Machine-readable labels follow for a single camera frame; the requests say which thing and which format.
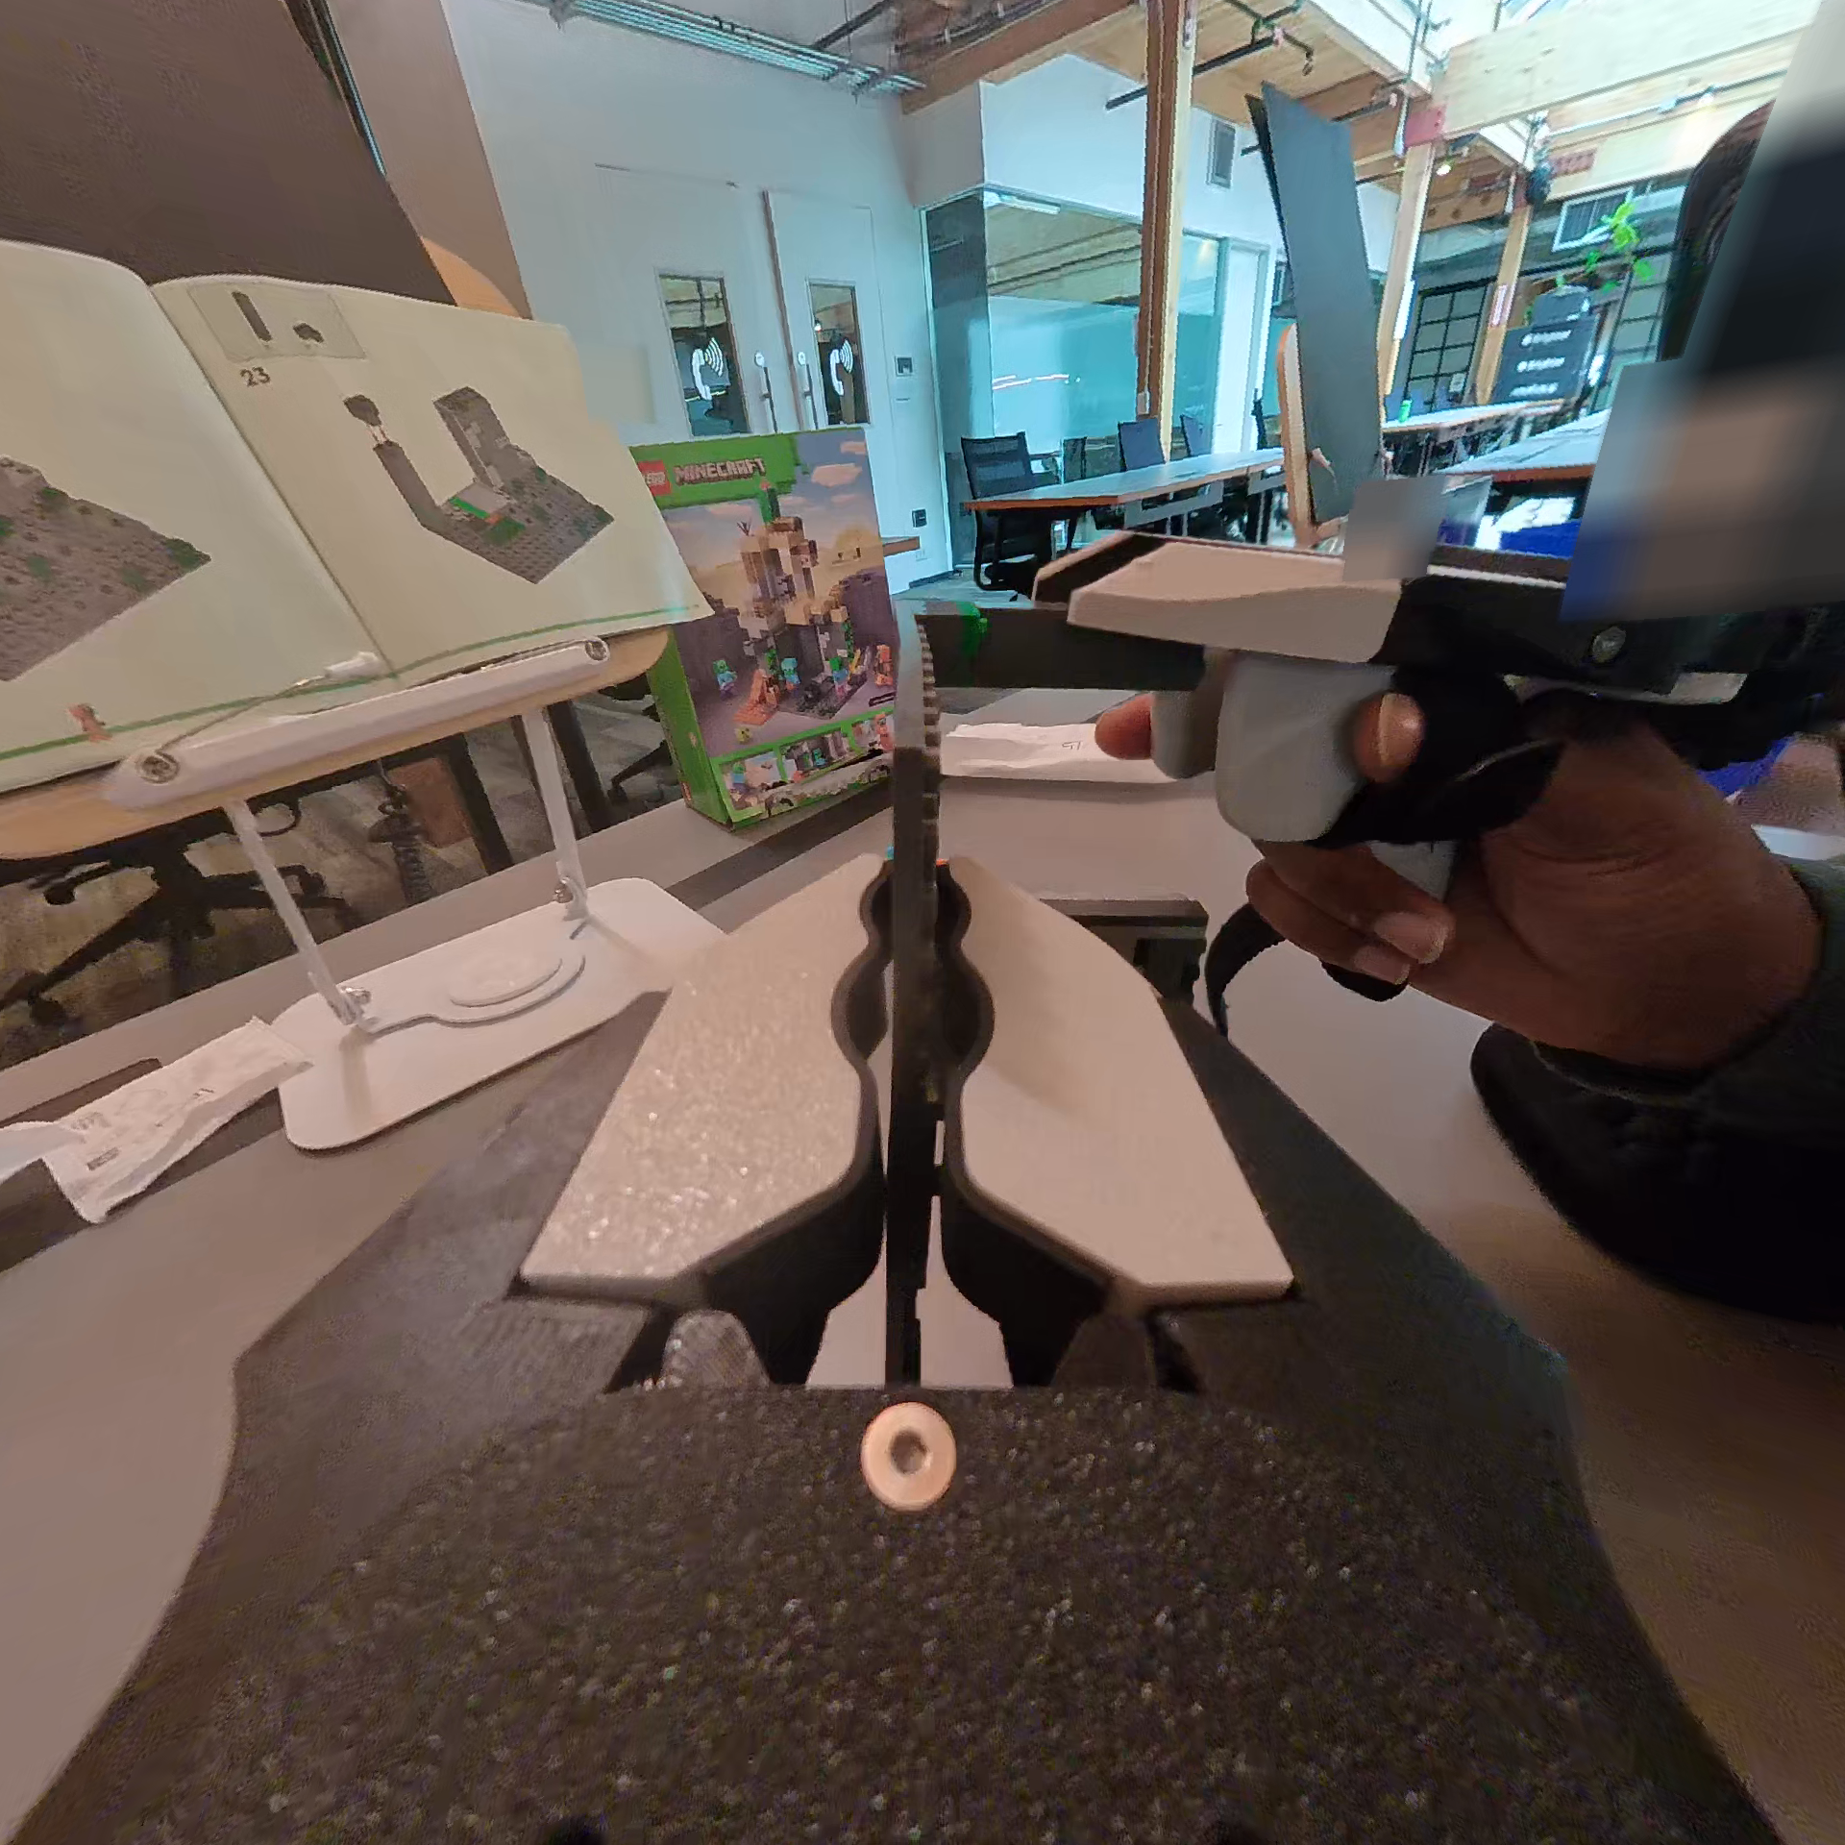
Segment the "open instruction booklet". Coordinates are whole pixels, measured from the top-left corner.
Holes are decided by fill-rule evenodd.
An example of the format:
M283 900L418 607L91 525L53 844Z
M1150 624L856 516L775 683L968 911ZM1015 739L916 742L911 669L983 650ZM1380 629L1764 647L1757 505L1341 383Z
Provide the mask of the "open instruction booklet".
M698 619L564 329L2 251L2 786Z

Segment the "white paper bag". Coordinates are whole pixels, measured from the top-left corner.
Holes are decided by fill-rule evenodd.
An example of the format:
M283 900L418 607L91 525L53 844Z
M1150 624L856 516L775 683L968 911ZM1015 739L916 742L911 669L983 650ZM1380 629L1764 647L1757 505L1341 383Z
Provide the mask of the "white paper bag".
M200 1143L311 1068L263 1022L246 1022L60 1120L2 1129L2 1182L44 1166L87 1227L148 1191Z
M961 724L942 731L937 765L947 779L1148 789L1170 784L1146 759L1116 759L1103 751L1093 724Z

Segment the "grey desk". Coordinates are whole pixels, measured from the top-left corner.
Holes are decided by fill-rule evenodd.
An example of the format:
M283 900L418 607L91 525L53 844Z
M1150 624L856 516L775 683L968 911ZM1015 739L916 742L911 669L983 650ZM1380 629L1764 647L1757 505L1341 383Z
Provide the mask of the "grey desk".
M1043 894L1179 894L1234 909L1255 845L1209 783L950 779L942 844ZM883 848L872 797L729 835L684 805L584 844L600 878L661 888L738 853L684 903L735 929ZM332 944L365 971L523 911L523 863ZM219 984L4 1072L4 1116L166 1061L305 992L292 963ZM1840 1329L1683 1299L1563 1229L1470 1086L1481 1028L1428 997L1368 1006L1295 954L1229 992L1233 1044L1434 1232L1574 1386L1595 1521L1654 1648L1787 1840L1840 1840ZM216 1508L233 1366L551 1066L330 1157L279 1133L151 1191L4 1274L4 1839L148 1643Z

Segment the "green toy set box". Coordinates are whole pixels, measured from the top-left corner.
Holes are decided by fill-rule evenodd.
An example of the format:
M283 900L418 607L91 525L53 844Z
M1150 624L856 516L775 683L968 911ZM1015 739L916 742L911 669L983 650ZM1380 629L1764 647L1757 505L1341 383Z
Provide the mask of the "green toy set box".
M858 424L635 446L703 595L651 670L684 800L742 828L887 780L901 638Z

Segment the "person's right forearm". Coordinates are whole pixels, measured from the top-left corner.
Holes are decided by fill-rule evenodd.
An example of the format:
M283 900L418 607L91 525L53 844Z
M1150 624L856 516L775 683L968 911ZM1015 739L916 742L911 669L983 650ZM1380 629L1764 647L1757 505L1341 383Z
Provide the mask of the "person's right forearm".
M1782 1050L1815 1086L1842 1082L1842 865L1783 862L1819 922L1815 975L1783 1023Z

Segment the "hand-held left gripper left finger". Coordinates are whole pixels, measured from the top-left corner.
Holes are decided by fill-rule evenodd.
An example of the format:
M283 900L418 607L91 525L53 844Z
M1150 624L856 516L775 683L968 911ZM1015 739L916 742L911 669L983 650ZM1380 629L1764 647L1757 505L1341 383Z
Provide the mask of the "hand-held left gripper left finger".
M721 1311L775 1384L809 1383L885 1245L883 888L883 860L856 858L681 974L523 1260L524 1291Z

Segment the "dark slanted panel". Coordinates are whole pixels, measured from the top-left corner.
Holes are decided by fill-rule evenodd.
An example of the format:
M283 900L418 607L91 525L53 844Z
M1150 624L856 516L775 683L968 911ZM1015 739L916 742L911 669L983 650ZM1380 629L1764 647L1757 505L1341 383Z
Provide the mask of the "dark slanted panel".
M1297 545L1344 520L1380 472L1378 302L1350 132L1266 83L1249 98L1293 302L1278 366L1288 508Z

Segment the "person's right hand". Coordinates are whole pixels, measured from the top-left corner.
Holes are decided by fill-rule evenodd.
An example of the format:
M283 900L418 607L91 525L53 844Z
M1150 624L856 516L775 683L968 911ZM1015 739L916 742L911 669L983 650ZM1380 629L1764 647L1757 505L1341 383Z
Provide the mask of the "person's right hand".
M1757 1042L1820 963L1793 867L1635 707L1549 695L1541 797L1422 892L1364 845L1256 844L1256 914L1310 959L1568 1054L1691 1074Z

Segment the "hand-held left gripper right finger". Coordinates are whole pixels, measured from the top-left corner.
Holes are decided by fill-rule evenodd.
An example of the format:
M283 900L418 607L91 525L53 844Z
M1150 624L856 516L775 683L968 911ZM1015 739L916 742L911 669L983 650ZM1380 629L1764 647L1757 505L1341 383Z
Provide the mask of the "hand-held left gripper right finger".
M1155 986L980 862L939 873L939 1249L1048 1384L1082 1325L1282 1300L1293 1268Z

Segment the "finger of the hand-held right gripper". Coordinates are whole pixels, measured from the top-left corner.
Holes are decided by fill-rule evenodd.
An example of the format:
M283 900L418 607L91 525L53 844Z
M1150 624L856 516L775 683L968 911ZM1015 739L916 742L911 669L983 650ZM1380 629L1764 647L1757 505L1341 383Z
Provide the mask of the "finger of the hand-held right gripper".
M1405 581L1346 575L1318 552L1114 535L1046 564L1039 607L1081 630L1234 656L1364 664L1380 657Z

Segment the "wood-edged office table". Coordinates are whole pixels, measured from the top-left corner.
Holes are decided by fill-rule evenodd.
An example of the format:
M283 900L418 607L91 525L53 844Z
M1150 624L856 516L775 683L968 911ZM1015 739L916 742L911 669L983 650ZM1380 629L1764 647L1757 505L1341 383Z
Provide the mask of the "wood-edged office table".
M1084 515L1117 515L1126 529L1172 527L1233 503L1233 493L1276 486L1282 451L1209 453L1114 475L1051 481L1036 487L978 493L964 503L976 518L976 584L1022 594L1028 564L1049 562L1049 529Z

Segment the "white book stand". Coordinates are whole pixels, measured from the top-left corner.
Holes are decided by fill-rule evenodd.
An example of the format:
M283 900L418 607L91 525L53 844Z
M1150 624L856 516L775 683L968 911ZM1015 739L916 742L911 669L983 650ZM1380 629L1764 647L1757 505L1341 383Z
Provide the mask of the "white book stand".
M311 1068L283 1083L283 1128L297 1146L335 1149L372 1139L590 1031L675 979L676 963L709 936L654 886L589 886L568 827L556 747L542 710L641 675L670 626L623 638L568 640L398 690L277 707L274 696L230 718L194 724L165 746L138 746L103 772L117 816L158 819L188 805L222 811L310 965L313 999L279 1020ZM424 731L458 735L516 718L539 772L556 848L554 894L449 950L415 954L342 983L311 942L297 900L257 839L260 795L313 769L369 765Z

